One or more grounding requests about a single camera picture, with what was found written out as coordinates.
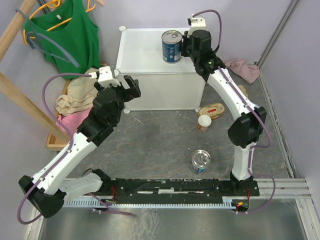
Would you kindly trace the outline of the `blue can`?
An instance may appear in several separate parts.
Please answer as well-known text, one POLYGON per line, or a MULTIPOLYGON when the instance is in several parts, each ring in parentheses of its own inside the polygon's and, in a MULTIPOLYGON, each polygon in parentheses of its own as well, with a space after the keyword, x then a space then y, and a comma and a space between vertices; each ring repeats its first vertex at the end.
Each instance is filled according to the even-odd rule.
POLYGON ((161 36, 162 58, 166 63, 177 63, 182 57, 182 34, 177 30, 167 30, 161 36))
POLYGON ((204 173, 211 163, 210 154, 202 149, 196 150, 191 157, 189 168, 192 173, 200 175, 204 173))

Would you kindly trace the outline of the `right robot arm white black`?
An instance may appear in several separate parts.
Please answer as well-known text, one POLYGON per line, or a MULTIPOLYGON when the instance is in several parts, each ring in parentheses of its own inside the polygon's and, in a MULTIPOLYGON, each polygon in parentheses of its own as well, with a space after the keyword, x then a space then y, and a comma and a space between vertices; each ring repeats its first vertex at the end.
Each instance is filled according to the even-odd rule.
POLYGON ((181 54, 189 57, 196 73, 222 98, 234 119, 227 131, 234 145, 234 164, 229 183, 231 193, 242 195, 248 189, 246 180, 252 178, 252 158, 260 135, 267 132, 267 111, 252 103, 239 89, 223 61, 211 47, 209 31, 185 31, 182 36, 181 54))

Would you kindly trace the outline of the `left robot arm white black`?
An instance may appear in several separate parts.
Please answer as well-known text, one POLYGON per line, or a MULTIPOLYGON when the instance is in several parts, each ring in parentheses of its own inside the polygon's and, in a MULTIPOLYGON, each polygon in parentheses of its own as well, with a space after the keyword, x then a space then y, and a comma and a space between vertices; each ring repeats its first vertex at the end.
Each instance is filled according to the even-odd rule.
POLYGON ((70 137, 69 143, 43 169, 33 176, 24 175, 18 182, 24 196, 17 210, 17 219, 23 224, 21 210, 29 201, 44 218, 55 215, 64 205, 82 195, 97 192, 106 195, 111 189, 111 179, 102 170, 93 170, 86 176, 65 181, 69 173, 93 150, 95 150, 118 125, 125 103, 141 96, 139 81, 130 75, 122 84, 104 87, 95 82, 98 90, 88 116, 70 137))

